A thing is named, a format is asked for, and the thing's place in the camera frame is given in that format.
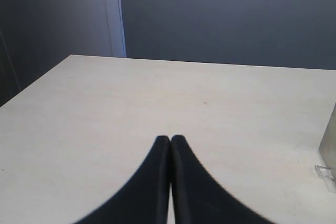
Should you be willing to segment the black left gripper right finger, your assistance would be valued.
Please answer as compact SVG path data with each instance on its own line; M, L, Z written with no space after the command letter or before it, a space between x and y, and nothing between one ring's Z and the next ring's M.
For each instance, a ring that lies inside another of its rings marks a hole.
M182 135L171 139L171 172L176 223L269 223L208 173Z

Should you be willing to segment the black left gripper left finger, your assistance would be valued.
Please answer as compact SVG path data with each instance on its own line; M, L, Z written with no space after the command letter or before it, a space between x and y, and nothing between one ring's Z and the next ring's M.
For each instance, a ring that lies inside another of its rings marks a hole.
M171 142L156 137L133 176L104 204L77 223L167 223Z

